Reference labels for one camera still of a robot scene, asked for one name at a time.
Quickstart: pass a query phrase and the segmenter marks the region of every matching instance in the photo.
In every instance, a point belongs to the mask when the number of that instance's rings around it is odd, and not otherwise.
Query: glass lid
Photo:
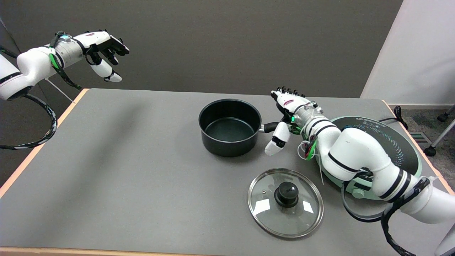
[[[282,238],[308,235],[322,220],[324,204],[316,186],[298,172],[276,168],[256,178],[248,190],[256,222]]]

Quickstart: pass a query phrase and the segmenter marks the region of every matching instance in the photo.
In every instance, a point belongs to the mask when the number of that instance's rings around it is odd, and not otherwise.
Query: floor vent
[[[420,146],[426,148],[431,145],[431,141],[423,132],[411,132],[411,137],[419,144]]]

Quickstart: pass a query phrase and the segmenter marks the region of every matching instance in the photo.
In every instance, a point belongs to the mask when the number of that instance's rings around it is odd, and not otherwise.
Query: pot rim
[[[214,138],[214,137],[208,135],[208,134],[204,131],[204,129],[202,129],[202,125],[201,125],[201,116],[202,116],[202,113],[204,113],[204,111],[205,111],[208,107],[210,107],[211,105],[216,104],[216,103],[219,103],[219,102],[224,102],[224,101],[236,101],[236,102],[240,102],[240,103],[246,104],[247,106],[251,107],[251,108],[258,114],[258,116],[259,116],[259,127],[256,129],[256,131],[254,131],[253,135],[251,135],[250,137],[245,138],[245,139],[243,139],[243,140],[238,140],[238,141],[224,141],[224,140],[219,140],[219,139],[216,139],[216,138]],[[222,143],[240,143],[240,142],[247,141],[247,140],[253,138],[254,136],[256,136],[256,135],[258,134],[259,130],[261,129],[261,125],[262,125],[262,117],[261,117],[261,113],[259,113],[258,109],[255,108],[252,104],[250,104],[250,103],[248,103],[248,102],[246,102],[246,101],[243,101],[243,100],[239,100],[239,99],[220,99],[220,100],[216,100],[216,101],[214,101],[214,102],[211,102],[211,103],[207,104],[207,105],[201,110],[201,112],[199,113],[198,121],[199,121],[199,128],[201,129],[202,133],[203,133],[205,136],[209,137],[209,138],[212,139],[212,140],[215,140],[215,141],[218,141],[218,142],[222,142]]]

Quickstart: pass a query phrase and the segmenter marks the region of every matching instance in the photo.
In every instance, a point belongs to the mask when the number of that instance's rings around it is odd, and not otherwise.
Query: gray wall
[[[106,83],[80,61],[66,72],[83,87],[269,94],[286,86],[309,96],[359,97],[401,2],[0,0],[0,16],[22,50],[49,43],[59,30],[107,29],[121,37],[131,49],[115,67],[123,81]],[[59,77],[51,80],[77,95]],[[63,113],[69,101],[39,85]],[[45,113],[25,99],[0,108],[1,143],[47,129]],[[26,154],[2,150],[1,168],[11,171]]]

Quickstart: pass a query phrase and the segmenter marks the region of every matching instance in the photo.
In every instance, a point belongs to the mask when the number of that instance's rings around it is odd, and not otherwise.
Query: green cable tie
[[[51,60],[51,64],[54,66],[54,68],[59,69],[53,54],[49,54],[49,59]]]
[[[315,140],[313,146],[311,146],[310,152],[308,153],[307,161],[311,160],[311,158],[313,157],[313,155],[314,155],[314,149],[316,148],[316,142],[317,142],[317,141],[318,141],[318,140]]]

